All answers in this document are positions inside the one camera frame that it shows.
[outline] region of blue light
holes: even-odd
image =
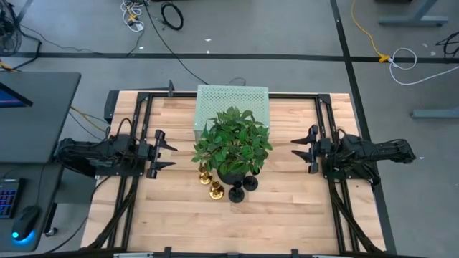
[[[29,236],[27,236],[23,240],[15,240],[15,239],[12,239],[12,240],[13,240],[13,244],[14,245],[26,246],[26,245],[29,245],[31,242],[33,242],[34,239],[35,239],[35,230],[32,230],[32,232],[30,232]]]

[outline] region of keyboard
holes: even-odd
[[[19,178],[0,179],[0,219],[13,217],[20,186],[21,179]]]

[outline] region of white cable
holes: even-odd
[[[408,51],[408,52],[411,52],[411,54],[412,54],[413,57],[415,58],[415,63],[414,63],[411,67],[401,67],[401,66],[399,66],[397,63],[395,63],[395,55],[396,55],[396,54],[398,53],[398,51],[400,51],[400,50],[406,50],[406,51]],[[401,48],[395,50],[394,54],[392,55],[392,58],[389,58],[389,62],[390,62],[390,64],[389,64],[389,71],[390,71],[390,75],[392,76],[392,79],[394,79],[394,81],[397,82],[398,84],[400,84],[400,85],[405,85],[405,86],[416,85],[416,84],[421,83],[421,82],[424,82],[424,81],[426,81],[426,80],[430,80],[430,79],[435,78],[435,77],[437,77],[437,76],[445,75],[445,74],[447,74],[447,73],[449,73],[449,72],[452,72],[452,71],[454,71],[454,70],[456,70],[456,69],[459,69],[459,66],[457,66],[457,67],[454,67],[454,68],[449,69],[449,70],[447,70],[447,71],[438,73],[438,74],[436,74],[436,75],[431,75],[431,76],[429,76],[429,77],[427,77],[427,78],[424,78],[424,79],[422,79],[422,80],[418,80],[418,81],[416,81],[416,82],[408,82],[408,83],[406,83],[406,82],[400,82],[399,80],[395,79],[394,73],[392,72],[392,67],[396,67],[396,68],[398,68],[398,69],[400,69],[400,70],[404,70],[404,71],[411,70],[411,69],[415,68],[416,63],[417,63],[417,56],[416,56],[416,54],[415,54],[411,49],[408,49],[408,48],[406,48],[406,47],[401,47]]]
[[[128,24],[129,18],[131,17],[130,12],[139,17],[142,15],[142,10],[140,9],[142,6],[143,4],[136,4],[132,1],[126,3],[126,0],[123,0],[121,3],[120,9],[123,11],[123,22],[133,32],[141,32],[144,29],[143,22],[139,20],[135,21],[133,26],[129,26]]]

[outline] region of wooden table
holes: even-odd
[[[120,92],[112,134],[123,118],[132,118],[136,96],[136,91]],[[358,134],[349,95],[331,94],[331,99],[338,128]],[[209,185],[199,182],[197,164],[190,161],[194,108],[194,98],[153,101],[148,142],[154,144],[155,129],[162,129],[168,144],[179,151],[162,150],[161,160],[177,164],[159,171],[156,180],[141,178],[128,251],[162,252],[169,246],[173,252],[289,254],[298,249],[300,254],[338,254],[328,184],[322,173],[308,174],[308,164],[290,152],[308,148],[290,141],[306,137],[308,128],[317,124],[313,101],[270,100],[274,150],[258,176],[258,189],[246,191],[239,204],[229,201],[229,186],[224,185],[224,198],[215,201],[209,197]],[[129,131],[125,123],[121,132]],[[95,193],[82,247],[95,239],[112,216],[118,182],[119,178],[111,178]],[[348,180],[348,185],[355,219],[375,245],[385,249],[371,186],[365,180]],[[341,220],[350,250],[348,227]],[[118,246],[123,222],[118,227]]]

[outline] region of desk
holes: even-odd
[[[132,117],[136,96],[134,91],[120,92],[112,134],[121,119]],[[331,99],[337,126],[357,134],[349,95],[332,94]],[[223,199],[211,200],[209,185],[198,180],[197,164],[190,161],[194,156],[195,101],[184,97],[153,101],[147,141],[154,144],[155,129],[162,129],[168,144],[179,151],[162,150],[161,160],[177,164],[159,171],[156,180],[140,179],[128,251],[162,252],[169,246],[173,252],[289,254],[295,248],[300,254],[338,254],[328,184],[321,173],[308,174],[308,164],[290,152],[307,150],[308,146],[290,141],[306,137],[308,128],[317,123],[313,101],[270,100],[274,150],[258,176],[258,189],[246,192],[239,204],[229,201],[229,186],[225,186]],[[129,131],[129,125],[124,124],[121,132]],[[82,247],[94,240],[112,216],[118,182],[119,178],[109,179],[94,195]],[[348,180],[348,185],[355,219],[368,237],[385,249],[371,186],[364,180]],[[346,222],[342,221],[350,249]],[[122,218],[116,246],[123,222]]]
[[[0,73],[0,82],[34,103],[32,107],[0,109],[0,177],[7,173],[6,178],[24,179],[15,216],[29,205],[37,204],[41,210],[34,226],[35,237],[23,244],[12,241],[14,218],[0,219],[0,252],[34,251],[47,219],[54,216],[51,207],[63,167],[44,167],[43,163],[54,154],[80,78],[77,72]]]

